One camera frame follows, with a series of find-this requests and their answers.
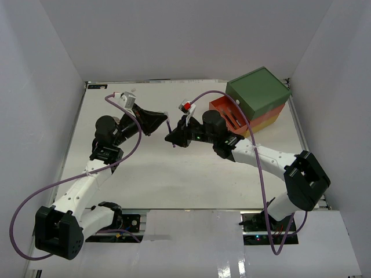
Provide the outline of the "red pen refill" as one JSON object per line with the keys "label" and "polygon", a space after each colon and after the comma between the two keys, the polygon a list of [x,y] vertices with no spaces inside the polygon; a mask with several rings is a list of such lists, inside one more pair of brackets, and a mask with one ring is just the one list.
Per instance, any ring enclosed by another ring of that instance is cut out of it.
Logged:
{"label": "red pen refill", "polygon": [[234,123],[233,123],[233,121],[230,119],[230,117],[225,113],[225,111],[224,111],[223,109],[221,109],[221,112],[222,112],[223,116],[225,117],[225,119],[227,120],[227,122],[230,124],[230,126],[231,126],[234,130],[236,130],[237,127],[236,127],[236,125],[234,125]]}

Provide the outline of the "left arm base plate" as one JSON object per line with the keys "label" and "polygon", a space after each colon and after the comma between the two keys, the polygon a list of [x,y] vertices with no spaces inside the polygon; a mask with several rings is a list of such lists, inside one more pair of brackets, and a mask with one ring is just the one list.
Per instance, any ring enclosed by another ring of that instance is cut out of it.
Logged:
{"label": "left arm base plate", "polygon": [[87,243],[140,243],[144,236],[144,224],[140,214],[123,214],[117,223],[116,232],[107,232],[113,228],[103,228],[103,232],[87,238]]}

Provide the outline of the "purple pen refill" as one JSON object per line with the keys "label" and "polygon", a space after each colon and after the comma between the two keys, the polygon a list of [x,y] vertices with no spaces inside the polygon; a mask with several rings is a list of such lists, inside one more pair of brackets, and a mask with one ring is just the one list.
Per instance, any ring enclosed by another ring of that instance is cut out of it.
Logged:
{"label": "purple pen refill", "polygon": [[167,127],[168,127],[168,132],[169,134],[172,132],[172,128],[171,128],[171,124],[170,124],[170,117],[169,117],[169,113],[167,111],[164,112],[164,114],[167,116],[167,119],[166,119],[166,124],[167,124]]}

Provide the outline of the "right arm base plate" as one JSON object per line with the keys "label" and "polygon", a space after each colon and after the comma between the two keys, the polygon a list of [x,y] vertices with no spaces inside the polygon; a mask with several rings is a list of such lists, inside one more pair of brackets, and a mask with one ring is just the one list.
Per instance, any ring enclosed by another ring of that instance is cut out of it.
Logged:
{"label": "right arm base plate", "polygon": [[[281,221],[270,219],[270,229],[272,242],[275,246],[282,243],[284,234],[288,227],[290,216]],[[251,211],[241,212],[241,221],[239,223],[243,232],[243,242],[245,246],[269,246],[267,227],[265,224],[264,212],[253,213]]]}

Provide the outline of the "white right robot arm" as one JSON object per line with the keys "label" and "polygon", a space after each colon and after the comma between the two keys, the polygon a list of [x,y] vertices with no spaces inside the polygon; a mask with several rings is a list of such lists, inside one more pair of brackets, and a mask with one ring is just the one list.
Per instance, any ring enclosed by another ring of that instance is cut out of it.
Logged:
{"label": "white right robot arm", "polygon": [[225,119],[214,110],[202,115],[202,122],[184,115],[165,140],[186,148],[191,141],[213,145],[215,153],[232,162],[259,167],[284,181],[286,192],[276,197],[261,217],[262,225],[275,231],[283,219],[297,211],[312,211],[330,186],[330,179],[313,153],[284,153],[252,141],[227,129]]}

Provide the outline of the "black pen refill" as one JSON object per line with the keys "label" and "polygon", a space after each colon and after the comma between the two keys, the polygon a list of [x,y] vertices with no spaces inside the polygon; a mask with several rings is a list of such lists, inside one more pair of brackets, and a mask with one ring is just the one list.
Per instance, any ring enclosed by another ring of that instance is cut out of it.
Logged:
{"label": "black pen refill", "polygon": [[236,121],[236,123],[238,124],[239,127],[242,127],[242,124],[240,123],[239,119],[237,118],[236,114],[234,114],[234,112],[232,111],[231,108],[227,108],[229,113],[231,114],[231,116],[233,117],[233,119]]}

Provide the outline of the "green drawer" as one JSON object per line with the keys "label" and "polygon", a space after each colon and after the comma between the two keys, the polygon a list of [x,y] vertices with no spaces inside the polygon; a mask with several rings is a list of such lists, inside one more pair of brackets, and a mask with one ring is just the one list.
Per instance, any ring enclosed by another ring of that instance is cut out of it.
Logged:
{"label": "green drawer", "polygon": [[252,99],[250,95],[250,87],[248,85],[228,82],[226,85],[225,92],[237,103],[241,108],[244,115],[252,120],[254,116],[254,109],[252,105]]}

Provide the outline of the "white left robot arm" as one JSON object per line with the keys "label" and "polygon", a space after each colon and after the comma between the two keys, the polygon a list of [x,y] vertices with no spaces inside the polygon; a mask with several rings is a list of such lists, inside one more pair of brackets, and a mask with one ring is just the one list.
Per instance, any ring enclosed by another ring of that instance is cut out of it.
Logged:
{"label": "white left robot arm", "polygon": [[167,120],[163,112],[134,105],[120,119],[104,115],[95,124],[92,154],[82,177],[50,207],[42,206],[35,215],[35,246],[47,253],[75,258],[85,239],[100,230],[117,231],[122,226],[122,210],[113,202],[101,202],[90,212],[91,198],[113,175],[123,157],[120,145],[138,132],[150,136]]}

